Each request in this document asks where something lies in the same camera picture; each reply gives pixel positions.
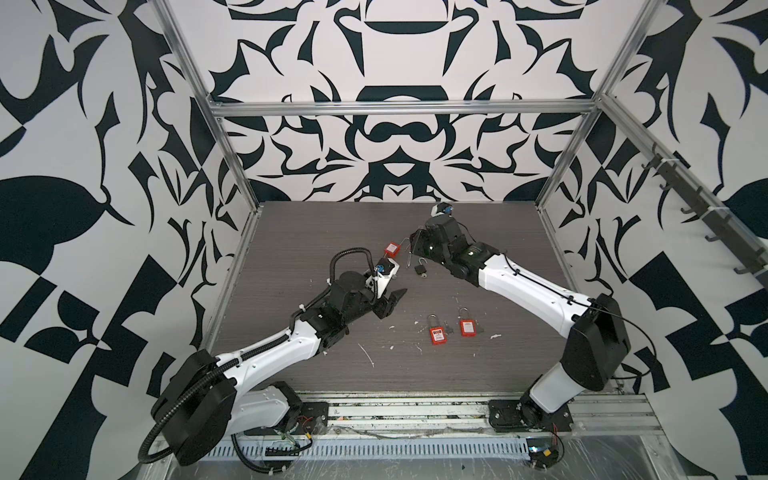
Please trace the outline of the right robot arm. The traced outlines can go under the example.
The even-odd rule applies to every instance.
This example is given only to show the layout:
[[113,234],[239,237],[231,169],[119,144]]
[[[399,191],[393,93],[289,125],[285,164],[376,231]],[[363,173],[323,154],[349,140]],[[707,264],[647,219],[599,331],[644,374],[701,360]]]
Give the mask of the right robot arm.
[[514,263],[483,242],[472,242],[439,203],[409,237],[416,256],[445,267],[452,276],[498,294],[552,327],[566,341],[560,360],[515,401],[492,400],[489,424],[497,432],[570,428],[569,403],[583,392],[603,390],[631,350],[618,303],[561,287]]

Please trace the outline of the red padlock long shackle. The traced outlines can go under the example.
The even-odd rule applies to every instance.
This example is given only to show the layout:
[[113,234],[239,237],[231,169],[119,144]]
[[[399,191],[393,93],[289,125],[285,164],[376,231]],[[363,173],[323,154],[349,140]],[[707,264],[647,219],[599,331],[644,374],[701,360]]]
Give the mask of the red padlock long shackle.
[[459,327],[462,337],[475,337],[478,333],[477,324],[468,308],[461,307],[458,312]]

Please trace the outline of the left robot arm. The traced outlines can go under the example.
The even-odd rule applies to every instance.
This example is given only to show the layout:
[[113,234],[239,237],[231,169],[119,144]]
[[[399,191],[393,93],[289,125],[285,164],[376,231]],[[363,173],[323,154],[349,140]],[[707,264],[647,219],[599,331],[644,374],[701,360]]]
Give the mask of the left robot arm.
[[174,456],[182,466],[197,462],[224,437],[252,429],[294,429],[301,399],[284,382],[258,386],[309,360],[349,333],[352,322],[370,314],[383,319],[402,299],[390,292],[399,264],[382,257],[365,273],[331,271],[326,288],[290,317],[288,326],[245,348],[214,356],[190,355],[151,409],[155,424],[142,441],[142,464]]

